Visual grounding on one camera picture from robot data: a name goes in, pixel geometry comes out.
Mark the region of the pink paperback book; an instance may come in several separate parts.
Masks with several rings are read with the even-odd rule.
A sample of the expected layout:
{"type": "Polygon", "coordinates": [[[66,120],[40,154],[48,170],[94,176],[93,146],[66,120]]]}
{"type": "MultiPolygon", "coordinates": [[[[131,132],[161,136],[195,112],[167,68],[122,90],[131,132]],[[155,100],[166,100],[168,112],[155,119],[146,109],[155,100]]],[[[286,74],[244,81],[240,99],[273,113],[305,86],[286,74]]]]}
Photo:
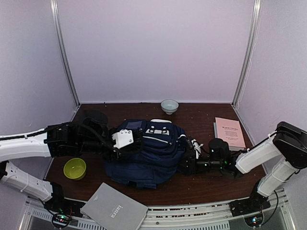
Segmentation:
{"type": "Polygon", "coordinates": [[[227,142],[231,151],[246,149],[239,121],[216,117],[213,128],[215,137],[227,142]]]}

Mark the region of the grey hardcover book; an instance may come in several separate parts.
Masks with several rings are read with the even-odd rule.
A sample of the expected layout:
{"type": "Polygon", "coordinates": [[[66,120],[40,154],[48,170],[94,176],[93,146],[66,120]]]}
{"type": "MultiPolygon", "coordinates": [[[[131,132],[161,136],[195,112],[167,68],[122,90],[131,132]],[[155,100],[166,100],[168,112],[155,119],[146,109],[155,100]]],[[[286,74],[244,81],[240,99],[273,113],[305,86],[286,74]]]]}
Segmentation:
{"type": "Polygon", "coordinates": [[[107,230],[137,230],[143,223],[148,207],[102,183],[81,208],[107,230]]]}

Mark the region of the navy blue student backpack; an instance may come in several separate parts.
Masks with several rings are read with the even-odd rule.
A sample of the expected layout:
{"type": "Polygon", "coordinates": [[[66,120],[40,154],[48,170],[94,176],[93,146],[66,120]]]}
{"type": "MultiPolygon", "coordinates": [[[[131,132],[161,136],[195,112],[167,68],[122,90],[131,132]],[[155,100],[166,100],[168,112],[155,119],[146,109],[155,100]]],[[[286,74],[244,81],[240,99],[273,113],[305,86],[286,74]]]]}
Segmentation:
{"type": "Polygon", "coordinates": [[[142,135],[141,152],[117,161],[104,161],[111,180],[139,189],[156,189],[177,171],[186,151],[183,128],[166,120],[128,119],[117,130],[132,130],[142,135]]]}

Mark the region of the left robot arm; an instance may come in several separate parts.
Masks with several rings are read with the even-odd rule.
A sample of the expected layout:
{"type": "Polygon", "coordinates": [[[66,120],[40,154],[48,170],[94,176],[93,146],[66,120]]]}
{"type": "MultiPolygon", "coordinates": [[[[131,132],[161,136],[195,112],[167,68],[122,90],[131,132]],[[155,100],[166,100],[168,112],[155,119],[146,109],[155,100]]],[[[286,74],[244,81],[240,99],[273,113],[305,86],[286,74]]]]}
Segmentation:
{"type": "Polygon", "coordinates": [[[134,143],[132,131],[123,129],[110,134],[108,117],[97,110],[85,110],[76,122],[51,125],[38,131],[0,138],[0,181],[51,206],[59,213],[69,209],[61,185],[40,180],[20,169],[14,159],[30,157],[78,157],[84,152],[118,159],[124,147],[134,143]]]}

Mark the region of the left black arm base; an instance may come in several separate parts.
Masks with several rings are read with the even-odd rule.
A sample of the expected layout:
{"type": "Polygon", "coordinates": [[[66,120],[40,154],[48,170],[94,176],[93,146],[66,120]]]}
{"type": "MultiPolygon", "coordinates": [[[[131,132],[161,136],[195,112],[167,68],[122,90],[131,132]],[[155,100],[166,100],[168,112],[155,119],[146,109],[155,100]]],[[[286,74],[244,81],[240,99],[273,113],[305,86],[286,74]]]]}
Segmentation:
{"type": "Polygon", "coordinates": [[[85,202],[65,198],[61,185],[54,182],[50,184],[52,186],[51,199],[44,202],[45,207],[53,212],[82,217],[81,208],[85,202]]]}

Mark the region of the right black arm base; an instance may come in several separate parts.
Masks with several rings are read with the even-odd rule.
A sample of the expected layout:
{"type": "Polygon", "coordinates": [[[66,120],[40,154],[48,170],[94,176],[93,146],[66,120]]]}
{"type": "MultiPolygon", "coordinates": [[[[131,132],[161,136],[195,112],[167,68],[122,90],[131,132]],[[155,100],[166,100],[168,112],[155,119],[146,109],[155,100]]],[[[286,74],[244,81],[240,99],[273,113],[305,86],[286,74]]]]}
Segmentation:
{"type": "Polygon", "coordinates": [[[252,191],[248,198],[235,200],[229,203],[233,217],[260,212],[270,208],[271,204],[267,197],[262,196],[257,191],[252,191]]]}

